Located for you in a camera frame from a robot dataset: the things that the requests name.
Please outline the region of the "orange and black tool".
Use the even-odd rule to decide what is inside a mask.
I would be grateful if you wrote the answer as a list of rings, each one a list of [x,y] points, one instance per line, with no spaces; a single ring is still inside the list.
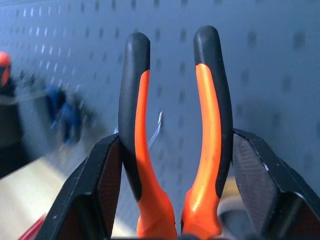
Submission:
[[[11,57],[4,51],[0,51],[0,85],[4,87],[11,74]]]

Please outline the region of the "silver metal peg hook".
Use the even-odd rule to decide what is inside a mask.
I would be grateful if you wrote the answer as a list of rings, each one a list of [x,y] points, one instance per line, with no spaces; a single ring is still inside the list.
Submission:
[[[156,127],[153,135],[151,136],[150,140],[147,143],[148,149],[151,148],[151,146],[155,142],[156,138],[158,137],[158,135],[161,131],[162,125],[163,125],[163,111],[160,111],[159,116],[158,116],[158,121],[157,121],[157,127]]]

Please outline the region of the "red object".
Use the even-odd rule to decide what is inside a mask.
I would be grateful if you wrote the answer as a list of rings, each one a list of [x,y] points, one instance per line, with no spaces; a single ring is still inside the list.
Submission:
[[[18,240],[34,240],[41,229],[46,216],[41,216]]]

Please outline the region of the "orange and black pliers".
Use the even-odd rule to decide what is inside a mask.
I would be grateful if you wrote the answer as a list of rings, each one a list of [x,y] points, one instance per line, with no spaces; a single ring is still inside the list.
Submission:
[[[193,37],[193,55],[202,119],[197,174],[184,199],[181,235],[199,240],[222,234],[218,205],[233,158],[233,112],[218,30],[201,26]],[[173,205],[151,162],[146,117],[150,82],[150,39],[141,32],[125,43],[118,105],[118,136],[124,169],[139,209],[141,239],[176,240]]]

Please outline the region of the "grey metal pegboard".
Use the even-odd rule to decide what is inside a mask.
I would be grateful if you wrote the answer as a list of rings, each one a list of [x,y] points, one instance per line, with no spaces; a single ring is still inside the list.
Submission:
[[[263,138],[320,195],[320,0],[0,0],[0,50],[12,74],[35,92],[49,83],[77,94],[86,110],[81,141],[63,149],[44,102],[20,105],[31,158],[46,156],[65,175],[118,124],[125,42],[151,42],[147,134],[159,183],[180,217],[197,172],[201,111],[193,37],[220,36],[233,125]]]

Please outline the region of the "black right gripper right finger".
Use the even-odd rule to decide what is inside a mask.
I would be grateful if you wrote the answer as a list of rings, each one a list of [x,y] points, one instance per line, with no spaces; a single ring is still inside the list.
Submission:
[[[234,129],[232,167],[262,240],[320,240],[320,197],[264,139]]]

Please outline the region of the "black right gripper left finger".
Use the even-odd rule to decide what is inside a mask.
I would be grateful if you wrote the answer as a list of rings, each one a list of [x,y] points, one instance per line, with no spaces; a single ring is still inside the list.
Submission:
[[[110,240],[118,205],[122,160],[119,137],[99,140],[67,178],[35,240]]]

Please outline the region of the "blue handled tool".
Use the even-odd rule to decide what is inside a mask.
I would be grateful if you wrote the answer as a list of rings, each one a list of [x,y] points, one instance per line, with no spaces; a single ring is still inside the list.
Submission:
[[[68,147],[76,145],[82,134],[80,102],[74,97],[68,100],[66,92],[60,87],[47,84],[44,90],[50,128],[57,130],[61,127],[62,143]]]

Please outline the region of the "grey tape roll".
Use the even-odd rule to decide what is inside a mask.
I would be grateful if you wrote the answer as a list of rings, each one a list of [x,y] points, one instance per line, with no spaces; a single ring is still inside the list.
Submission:
[[[239,195],[223,198],[218,205],[217,214],[222,226],[219,239],[245,240],[255,233],[248,211]]]

